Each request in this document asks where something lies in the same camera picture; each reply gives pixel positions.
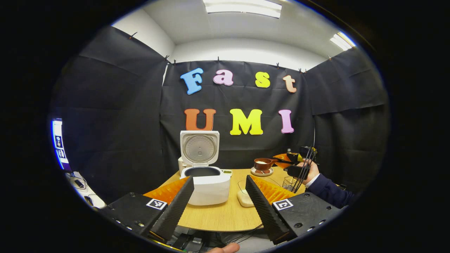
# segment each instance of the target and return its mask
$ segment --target colorful letter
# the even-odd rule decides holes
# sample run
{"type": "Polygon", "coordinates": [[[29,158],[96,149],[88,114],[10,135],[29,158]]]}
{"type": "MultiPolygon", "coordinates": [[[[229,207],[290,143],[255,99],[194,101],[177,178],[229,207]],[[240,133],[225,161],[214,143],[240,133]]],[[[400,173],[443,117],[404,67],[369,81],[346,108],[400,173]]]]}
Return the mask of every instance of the colorful letter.
{"type": "Polygon", "coordinates": [[[188,87],[188,95],[191,95],[192,93],[202,89],[200,85],[197,85],[195,83],[202,83],[202,77],[199,74],[203,74],[203,69],[196,68],[180,76],[180,78],[184,80],[188,87]]]}
{"type": "Polygon", "coordinates": [[[252,129],[250,130],[251,135],[262,135],[261,110],[253,109],[248,115],[248,118],[245,117],[241,109],[231,109],[229,112],[233,115],[233,129],[229,132],[229,134],[233,136],[240,135],[240,125],[245,135],[248,133],[250,126],[252,126],[252,129]]]}
{"type": "Polygon", "coordinates": [[[297,91],[297,88],[294,88],[292,85],[292,83],[295,82],[295,79],[292,79],[290,75],[283,77],[283,80],[286,82],[286,89],[289,92],[295,93],[297,91]]]}
{"type": "Polygon", "coordinates": [[[216,74],[217,76],[212,79],[216,84],[225,84],[226,86],[233,84],[233,73],[230,70],[219,69],[216,74]]]}
{"type": "Polygon", "coordinates": [[[293,133],[294,129],[291,125],[291,110],[279,110],[278,113],[281,115],[281,120],[283,121],[283,128],[281,132],[284,134],[293,133]]]}
{"type": "Polygon", "coordinates": [[[256,77],[256,80],[255,80],[256,86],[261,87],[261,88],[267,88],[270,86],[268,73],[258,72],[258,73],[256,73],[255,77],[256,77]]]}
{"type": "Polygon", "coordinates": [[[206,124],[204,128],[197,128],[197,114],[200,113],[198,109],[186,109],[184,110],[186,114],[186,130],[202,130],[202,131],[211,131],[212,123],[214,119],[214,114],[216,110],[214,109],[204,109],[203,113],[206,115],[206,124]]]}

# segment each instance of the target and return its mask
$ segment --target black fabric backdrop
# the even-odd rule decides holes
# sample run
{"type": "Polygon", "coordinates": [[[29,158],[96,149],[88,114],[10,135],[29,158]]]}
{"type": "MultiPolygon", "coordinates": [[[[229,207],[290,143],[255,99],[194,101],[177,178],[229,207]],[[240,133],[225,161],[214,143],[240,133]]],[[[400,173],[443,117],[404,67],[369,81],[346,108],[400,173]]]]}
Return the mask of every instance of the black fabric backdrop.
{"type": "Polygon", "coordinates": [[[161,126],[163,147],[166,152],[168,174],[178,170],[180,157],[180,131],[186,130],[184,110],[200,110],[197,127],[205,126],[206,116],[203,110],[215,109],[213,130],[220,133],[219,157],[214,166],[220,168],[250,168],[254,159],[285,153],[287,148],[298,149],[301,145],[312,145],[314,124],[305,80],[298,71],[276,66],[238,61],[198,61],[169,65],[167,68],[161,98],[161,126]],[[187,86],[182,74],[196,68],[202,68],[202,89],[187,95],[187,86]],[[234,84],[225,86],[213,82],[219,69],[233,73],[234,84]],[[270,86],[260,88],[255,85],[257,72],[269,74],[270,86]],[[295,79],[295,93],[286,89],[282,78],[291,75],[295,79]],[[230,135],[233,116],[230,110],[241,109],[248,117],[252,109],[260,109],[262,135],[230,135]],[[295,131],[291,134],[281,133],[282,120],[279,110],[289,109],[291,123],[295,131]]]}
{"type": "Polygon", "coordinates": [[[389,134],[387,94],[376,68],[356,48],[305,73],[319,170],[348,190],[378,172],[389,134]]]}
{"type": "Polygon", "coordinates": [[[167,64],[164,58],[113,27],[102,30],[64,69],[55,87],[54,116],[63,118],[64,145],[71,167],[106,202],[127,192],[145,193],[178,170],[184,110],[212,108],[213,130],[220,132],[214,166],[249,168],[303,145],[318,149],[321,173],[362,190],[378,171],[388,135],[387,97],[376,68],[356,49],[347,50],[307,73],[237,61],[167,64]],[[202,89],[187,95],[180,79],[202,68],[202,89]],[[218,85],[219,69],[233,73],[234,84],[218,85]],[[270,86],[255,85],[267,72],[270,86]],[[282,78],[291,75],[297,92],[282,78]],[[262,110],[262,135],[230,135],[233,116],[262,110]],[[291,110],[293,133],[283,134],[279,110],[291,110]]]}
{"type": "Polygon", "coordinates": [[[103,29],[65,68],[54,92],[70,165],[106,203],[167,179],[157,113],[167,61],[129,37],[103,29]]]}

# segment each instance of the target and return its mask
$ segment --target ceiling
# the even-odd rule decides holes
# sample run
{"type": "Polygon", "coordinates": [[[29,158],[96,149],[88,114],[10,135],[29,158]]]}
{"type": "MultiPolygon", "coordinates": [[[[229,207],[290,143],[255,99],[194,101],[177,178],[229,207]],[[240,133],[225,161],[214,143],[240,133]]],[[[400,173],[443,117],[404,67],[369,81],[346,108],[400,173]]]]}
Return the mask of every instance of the ceiling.
{"type": "Polygon", "coordinates": [[[150,17],[176,44],[206,39],[246,38],[275,41],[323,57],[342,52],[330,42],[338,29],[316,12],[289,0],[279,19],[245,13],[208,14],[202,0],[157,0],[144,7],[150,17]]]}

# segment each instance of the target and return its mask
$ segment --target suit sleeve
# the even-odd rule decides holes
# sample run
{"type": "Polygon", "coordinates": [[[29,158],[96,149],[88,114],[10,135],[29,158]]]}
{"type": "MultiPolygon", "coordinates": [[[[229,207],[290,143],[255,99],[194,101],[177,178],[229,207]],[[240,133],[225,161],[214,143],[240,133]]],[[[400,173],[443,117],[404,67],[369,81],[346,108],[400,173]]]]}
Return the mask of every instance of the suit sleeve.
{"type": "Polygon", "coordinates": [[[342,190],[322,174],[308,187],[307,191],[337,208],[349,205],[356,199],[353,193],[342,190]]]}

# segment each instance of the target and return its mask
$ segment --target computer screen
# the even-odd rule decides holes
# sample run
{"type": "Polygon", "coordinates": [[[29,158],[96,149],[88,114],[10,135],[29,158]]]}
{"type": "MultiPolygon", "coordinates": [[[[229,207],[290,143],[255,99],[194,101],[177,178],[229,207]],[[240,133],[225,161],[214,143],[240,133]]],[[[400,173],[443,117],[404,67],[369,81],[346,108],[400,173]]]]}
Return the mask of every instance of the computer screen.
{"type": "Polygon", "coordinates": [[[64,150],[63,120],[61,118],[53,118],[52,120],[52,137],[53,137],[53,145],[55,148],[55,155],[59,161],[61,169],[67,172],[72,172],[66,151],[64,150]]]}

